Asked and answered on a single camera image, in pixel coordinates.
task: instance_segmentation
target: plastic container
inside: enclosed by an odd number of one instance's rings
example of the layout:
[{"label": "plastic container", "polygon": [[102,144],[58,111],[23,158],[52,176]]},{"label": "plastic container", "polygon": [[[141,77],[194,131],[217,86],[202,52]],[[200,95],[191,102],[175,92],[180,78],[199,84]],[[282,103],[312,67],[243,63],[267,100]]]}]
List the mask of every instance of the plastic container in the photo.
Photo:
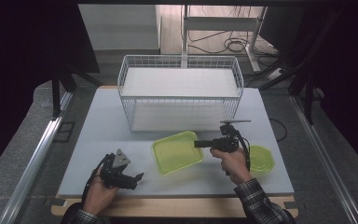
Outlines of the plastic container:
[{"label": "plastic container", "polygon": [[187,131],[155,141],[152,151],[159,173],[167,175],[202,161],[202,150],[194,147],[196,140],[196,134]]},{"label": "plastic container", "polygon": [[271,151],[261,146],[250,146],[251,171],[269,172],[274,168],[275,161]]}]

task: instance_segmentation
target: metal rail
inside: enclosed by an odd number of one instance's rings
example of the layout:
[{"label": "metal rail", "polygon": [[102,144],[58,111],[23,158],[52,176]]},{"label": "metal rail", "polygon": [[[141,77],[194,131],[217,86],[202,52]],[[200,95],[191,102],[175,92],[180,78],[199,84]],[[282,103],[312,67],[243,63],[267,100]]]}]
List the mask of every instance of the metal rail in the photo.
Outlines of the metal rail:
[{"label": "metal rail", "polygon": [[72,93],[66,92],[61,100],[61,114],[55,119],[51,120],[46,128],[45,132],[42,135],[42,138],[37,145],[34,155],[28,162],[27,167],[25,168],[24,173],[21,176],[19,183],[14,189],[10,199],[8,200],[7,206],[0,216],[0,223],[13,223],[16,220],[17,214],[20,212],[22,204],[29,192],[29,189],[34,183],[34,179],[39,171],[40,166],[45,159],[48,149],[51,145],[51,142],[54,138],[55,133],[58,130],[62,122],[62,116],[64,115],[66,108],[71,101]]},{"label": "metal rail", "polygon": [[321,164],[327,174],[327,177],[329,178],[333,186],[333,189],[336,191],[336,194],[345,210],[345,213],[347,214],[351,223],[358,224],[357,205],[354,199],[352,198],[350,191],[347,189],[341,177],[339,176],[339,173],[336,170],[334,164],[332,163],[327,153],[327,150],[324,148],[324,145],[321,139],[319,138],[319,135],[317,134],[316,130],[314,129],[313,126],[308,124],[307,119],[304,113],[302,112],[304,111],[304,109],[301,104],[299,96],[291,96],[290,99],[293,103],[293,106],[296,109],[296,112],[301,120],[302,125],[304,126],[307,136],[312,142],[313,148],[315,149],[316,154],[318,155],[321,161]]}]

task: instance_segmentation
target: white wall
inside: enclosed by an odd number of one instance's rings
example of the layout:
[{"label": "white wall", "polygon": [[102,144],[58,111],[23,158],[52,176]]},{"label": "white wall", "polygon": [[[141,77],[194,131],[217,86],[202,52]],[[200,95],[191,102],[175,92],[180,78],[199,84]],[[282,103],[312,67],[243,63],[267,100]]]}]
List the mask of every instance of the white wall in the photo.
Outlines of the white wall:
[{"label": "white wall", "polygon": [[78,6],[94,50],[159,49],[158,6]]}]

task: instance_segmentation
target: wire basket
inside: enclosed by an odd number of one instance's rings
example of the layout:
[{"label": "wire basket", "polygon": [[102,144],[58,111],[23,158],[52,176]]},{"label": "wire basket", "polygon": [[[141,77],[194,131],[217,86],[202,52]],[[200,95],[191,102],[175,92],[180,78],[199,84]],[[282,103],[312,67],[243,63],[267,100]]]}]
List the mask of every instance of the wire basket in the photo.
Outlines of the wire basket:
[{"label": "wire basket", "polygon": [[217,131],[243,79],[233,56],[127,55],[117,87],[132,131]]}]

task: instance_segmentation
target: person's right hand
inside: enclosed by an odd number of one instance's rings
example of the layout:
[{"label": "person's right hand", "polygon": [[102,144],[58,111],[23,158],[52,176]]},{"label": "person's right hand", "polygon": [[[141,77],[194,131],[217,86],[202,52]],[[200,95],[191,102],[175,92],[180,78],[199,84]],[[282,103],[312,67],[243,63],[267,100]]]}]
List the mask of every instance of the person's right hand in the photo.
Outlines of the person's right hand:
[{"label": "person's right hand", "polygon": [[231,153],[211,148],[211,154],[222,160],[222,170],[229,172],[229,178],[236,185],[252,179],[250,172],[246,168],[243,148],[239,147]]}]

